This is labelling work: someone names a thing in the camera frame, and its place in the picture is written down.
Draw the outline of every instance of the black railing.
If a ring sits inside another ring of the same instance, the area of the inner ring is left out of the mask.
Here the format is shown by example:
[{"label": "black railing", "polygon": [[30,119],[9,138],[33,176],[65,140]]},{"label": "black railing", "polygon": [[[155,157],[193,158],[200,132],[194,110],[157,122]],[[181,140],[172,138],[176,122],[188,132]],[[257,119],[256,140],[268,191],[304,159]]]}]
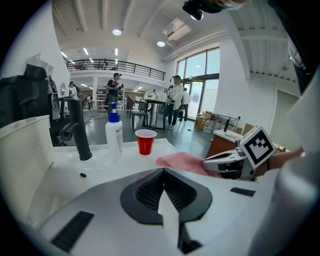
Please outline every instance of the black railing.
[{"label": "black railing", "polygon": [[165,79],[165,72],[160,70],[134,64],[125,61],[115,61],[110,59],[81,59],[68,61],[66,64],[69,71],[80,71],[80,70],[111,70],[121,72],[134,73],[146,77],[151,77],[159,80]]}]

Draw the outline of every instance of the man in dark shirt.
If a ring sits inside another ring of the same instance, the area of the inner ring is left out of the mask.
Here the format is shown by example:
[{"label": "man in dark shirt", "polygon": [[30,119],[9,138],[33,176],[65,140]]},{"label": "man in dark shirt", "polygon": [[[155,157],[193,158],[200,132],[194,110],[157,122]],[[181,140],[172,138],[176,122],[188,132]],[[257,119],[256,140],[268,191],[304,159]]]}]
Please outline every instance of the man in dark shirt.
[{"label": "man in dark shirt", "polygon": [[[121,89],[121,85],[119,84],[120,74],[114,73],[113,79],[109,80],[108,84],[106,85],[106,89],[108,90],[108,103],[118,102],[118,90]],[[108,106],[108,115],[111,114],[112,107]]]}]

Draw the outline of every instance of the blue bottle cap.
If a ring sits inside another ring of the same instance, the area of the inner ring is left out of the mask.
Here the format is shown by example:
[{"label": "blue bottle cap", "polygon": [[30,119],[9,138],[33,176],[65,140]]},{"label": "blue bottle cap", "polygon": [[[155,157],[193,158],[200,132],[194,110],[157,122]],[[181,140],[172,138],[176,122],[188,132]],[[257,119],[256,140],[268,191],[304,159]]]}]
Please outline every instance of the blue bottle cap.
[{"label": "blue bottle cap", "polygon": [[109,103],[112,105],[112,112],[109,115],[109,122],[110,123],[118,123],[120,121],[120,116],[117,113],[116,109],[117,109],[117,102],[113,102],[113,103]]}]

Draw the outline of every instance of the black pants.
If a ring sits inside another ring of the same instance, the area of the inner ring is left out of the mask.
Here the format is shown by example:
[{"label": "black pants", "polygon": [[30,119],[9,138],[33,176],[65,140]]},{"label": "black pants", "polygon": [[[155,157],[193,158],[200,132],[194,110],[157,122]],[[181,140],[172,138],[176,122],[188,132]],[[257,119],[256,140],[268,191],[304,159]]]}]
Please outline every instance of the black pants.
[{"label": "black pants", "polygon": [[177,122],[177,116],[178,113],[176,110],[174,110],[174,104],[168,104],[167,111],[168,111],[168,123],[169,125],[175,125]]},{"label": "black pants", "polygon": [[183,104],[183,109],[184,109],[184,120],[187,121],[187,118],[188,118],[188,107],[189,107],[189,104]]}]

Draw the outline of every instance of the bottle label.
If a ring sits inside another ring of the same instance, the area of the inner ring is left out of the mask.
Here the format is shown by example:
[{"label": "bottle label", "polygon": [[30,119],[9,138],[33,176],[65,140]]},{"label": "bottle label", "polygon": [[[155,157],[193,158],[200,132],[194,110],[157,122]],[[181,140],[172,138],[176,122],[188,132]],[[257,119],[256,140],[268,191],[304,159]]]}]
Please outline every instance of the bottle label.
[{"label": "bottle label", "polygon": [[123,135],[122,135],[122,126],[115,130],[115,135],[116,135],[116,141],[118,143],[120,153],[122,153],[122,144],[124,141]]}]

